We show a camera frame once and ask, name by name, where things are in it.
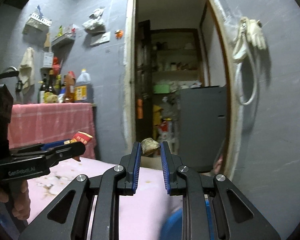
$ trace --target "pink table cover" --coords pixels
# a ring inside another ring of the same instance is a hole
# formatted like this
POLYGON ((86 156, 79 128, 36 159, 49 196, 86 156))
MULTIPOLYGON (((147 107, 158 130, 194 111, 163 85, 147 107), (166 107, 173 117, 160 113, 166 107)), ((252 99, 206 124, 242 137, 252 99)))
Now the pink table cover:
MULTIPOLYGON (((28 223, 31 224, 35 217, 79 174, 91 178, 115 166, 115 164, 86 158, 81 160, 81 162, 73 159, 62 161, 50 168, 49 175, 28 180, 31 199, 28 223)), ((182 196, 167 194, 162 171, 141 167, 136 194, 120 196, 119 239, 158 240, 163 223, 174 210, 181 207, 182 196)), ((90 239, 92 220, 93 217, 90 218, 87 239, 90 239)), ((42 236, 34 236, 34 239, 42 239, 42 236)))
POLYGON ((81 131, 93 136, 82 157, 95 159, 92 106, 88 103, 13 105, 8 128, 10 148, 72 139, 81 131))

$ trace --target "beige towel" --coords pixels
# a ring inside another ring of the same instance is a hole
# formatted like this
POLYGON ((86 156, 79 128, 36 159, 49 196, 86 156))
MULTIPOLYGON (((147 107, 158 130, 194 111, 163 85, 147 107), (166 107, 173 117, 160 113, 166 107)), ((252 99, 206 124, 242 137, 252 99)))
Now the beige towel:
POLYGON ((25 94, 34 85, 34 49, 29 47, 23 55, 18 67, 19 78, 22 81, 22 92, 25 94))

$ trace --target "open door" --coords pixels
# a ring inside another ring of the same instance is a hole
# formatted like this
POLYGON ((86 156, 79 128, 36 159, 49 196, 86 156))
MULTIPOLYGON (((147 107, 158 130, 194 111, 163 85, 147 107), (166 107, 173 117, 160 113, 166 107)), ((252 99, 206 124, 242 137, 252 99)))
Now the open door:
POLYGON ((136 140, 152 137, 150 20, 138 23, 135 40, 136 140))

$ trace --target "plastic jug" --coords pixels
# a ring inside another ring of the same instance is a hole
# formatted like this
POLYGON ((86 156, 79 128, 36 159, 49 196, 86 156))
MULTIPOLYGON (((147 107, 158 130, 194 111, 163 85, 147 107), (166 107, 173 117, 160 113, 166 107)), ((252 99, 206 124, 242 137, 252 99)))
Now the plastic jug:
POLYGON ((76 103, 93 103, 91 78, 85 69, 81 70, 81 74, 75 83, 74 101, 76 103))

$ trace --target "human hand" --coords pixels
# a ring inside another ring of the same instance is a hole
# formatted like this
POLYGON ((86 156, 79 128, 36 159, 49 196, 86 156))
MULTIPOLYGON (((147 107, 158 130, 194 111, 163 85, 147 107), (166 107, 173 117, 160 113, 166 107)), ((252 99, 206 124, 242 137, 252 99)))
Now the human hand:
MULTIPOLYGON (((0 202, 6 203, 8 200, 8 194, 0 188, 0 202)), ((30 216, 30 202, 28 182, 24 180, 20 186, 20 192, 18 192, 14 198, 13 216, 20 220, 28 219, 30 216)))

